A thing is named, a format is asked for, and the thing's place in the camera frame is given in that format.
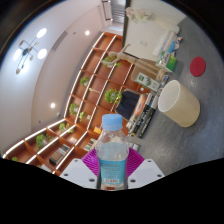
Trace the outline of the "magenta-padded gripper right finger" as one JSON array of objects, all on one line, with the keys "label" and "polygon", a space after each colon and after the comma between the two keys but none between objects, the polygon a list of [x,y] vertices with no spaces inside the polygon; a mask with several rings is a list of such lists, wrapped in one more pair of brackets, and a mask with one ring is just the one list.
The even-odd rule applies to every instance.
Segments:
[{"label": "magenta-padded gripper right finger", "polygon": [[140,188],[164,177],[152,159],[144,159],[137,151],[130,148],[126,163],[127,186]]}]

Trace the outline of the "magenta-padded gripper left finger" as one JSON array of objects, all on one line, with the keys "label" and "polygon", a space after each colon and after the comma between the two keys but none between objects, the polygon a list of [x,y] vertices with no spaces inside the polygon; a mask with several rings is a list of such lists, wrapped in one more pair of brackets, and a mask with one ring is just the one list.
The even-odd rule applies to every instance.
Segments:
[{"label": "magenta-padded gripper left finger", "polygon": [[99,173],[99,161],[93,149],[81,159],[73,159],[60,177],[81,187],[96,189]]}]

